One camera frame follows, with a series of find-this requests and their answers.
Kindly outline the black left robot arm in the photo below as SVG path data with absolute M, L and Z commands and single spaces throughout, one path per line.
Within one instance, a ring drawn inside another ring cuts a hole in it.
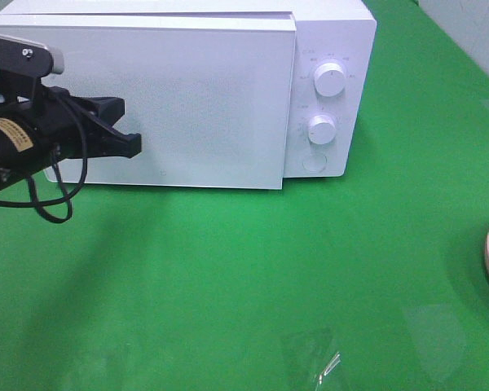
M 125 115 L 116 97 L 82 98 L 46 87 L 42 110 L 28 100 L 0 103 L 0 191 L 66 159 L 120 156 L 142 151 L 140 134 L 113 128 Z

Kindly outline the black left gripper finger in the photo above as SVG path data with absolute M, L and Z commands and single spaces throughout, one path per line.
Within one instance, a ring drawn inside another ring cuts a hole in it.
M 142 151 L 141 134 L 123 134 L 104 121 L 84 121 L 85 147 L 77 149 L 77 158 L 132 158 Z
M 77 97 L 66 96 L 63 101 L 73 113 L 73 121 L 77 126 L 85 127 L 89 113 L 101 125 L 113 127 L 125 115 L 125 101 L 116 97 Z

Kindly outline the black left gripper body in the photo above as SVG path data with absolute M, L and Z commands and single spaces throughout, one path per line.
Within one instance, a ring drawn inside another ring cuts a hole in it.
M 71 95 L 61 87 L 41 89 L 33 103 L 20 105 L 20 122 L 33 147 L 21 152 L 22 167 L 102 156 L 102 99 Z

